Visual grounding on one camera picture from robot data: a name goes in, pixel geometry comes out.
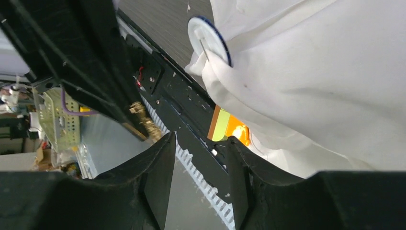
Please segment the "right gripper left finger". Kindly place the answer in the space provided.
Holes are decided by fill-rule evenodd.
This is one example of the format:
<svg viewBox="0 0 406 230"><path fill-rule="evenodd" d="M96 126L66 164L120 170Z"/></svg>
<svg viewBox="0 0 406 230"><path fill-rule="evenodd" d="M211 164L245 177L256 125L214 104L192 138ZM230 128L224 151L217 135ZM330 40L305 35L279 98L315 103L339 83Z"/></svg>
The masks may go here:
<svg viewBox="0 0 406 230"><path fill-rule="evenodd" d="M94 179L60 172L2 172L3 230L162 230L176 135Z"/></svg>

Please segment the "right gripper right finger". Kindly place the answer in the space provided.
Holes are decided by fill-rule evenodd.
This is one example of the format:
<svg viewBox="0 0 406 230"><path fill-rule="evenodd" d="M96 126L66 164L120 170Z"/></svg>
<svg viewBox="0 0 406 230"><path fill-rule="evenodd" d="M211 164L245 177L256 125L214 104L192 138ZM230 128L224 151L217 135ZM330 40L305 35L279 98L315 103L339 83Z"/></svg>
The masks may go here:
<svg viewBox="0 0 406 230"><path fill-rule="evenodd" d="M323 171L307 179L226 142L238 230L403 230L404 172Z"/></svg>

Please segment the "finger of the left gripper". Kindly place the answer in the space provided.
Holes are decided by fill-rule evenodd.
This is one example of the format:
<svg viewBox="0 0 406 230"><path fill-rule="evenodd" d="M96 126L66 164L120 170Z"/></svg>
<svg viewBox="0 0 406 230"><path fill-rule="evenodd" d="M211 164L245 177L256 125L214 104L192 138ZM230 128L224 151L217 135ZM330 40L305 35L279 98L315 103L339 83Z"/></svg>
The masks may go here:
<svg viewBox="0 0 406 230"><path fill-rule="evenodd" d="M79 103L148 138L130 112L141 96L112 0L3 0L0 26L32 82L53 78Z"/></svg>

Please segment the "small gold brooch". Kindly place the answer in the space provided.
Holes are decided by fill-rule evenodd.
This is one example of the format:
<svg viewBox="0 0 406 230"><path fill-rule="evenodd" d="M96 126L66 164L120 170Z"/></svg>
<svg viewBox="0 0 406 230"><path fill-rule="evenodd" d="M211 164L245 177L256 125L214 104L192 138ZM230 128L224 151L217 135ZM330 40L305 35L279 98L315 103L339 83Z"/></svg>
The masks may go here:
<svg viewBox="0 0 406 230"><path fill-rule="evenodd" d="M141 102L134 102L130 105L129 111L135 114L147 130L149 137L154 143L159 141L162 137L160 128L155 124L155 122L147 116L147 110Z"/></svg>

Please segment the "white shirt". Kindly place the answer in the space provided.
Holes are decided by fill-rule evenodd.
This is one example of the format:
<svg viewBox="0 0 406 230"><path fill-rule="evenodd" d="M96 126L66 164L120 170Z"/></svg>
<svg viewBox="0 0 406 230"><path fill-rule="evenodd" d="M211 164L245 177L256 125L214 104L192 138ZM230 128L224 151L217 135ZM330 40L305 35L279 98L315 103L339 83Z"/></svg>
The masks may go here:
<svg viewBox="0 0 406 230"><path fill-rule="evenodd" d="M186 67L249 128L249 149L306 178L406 168L403 0L213 0L232 66Z"/></svg>

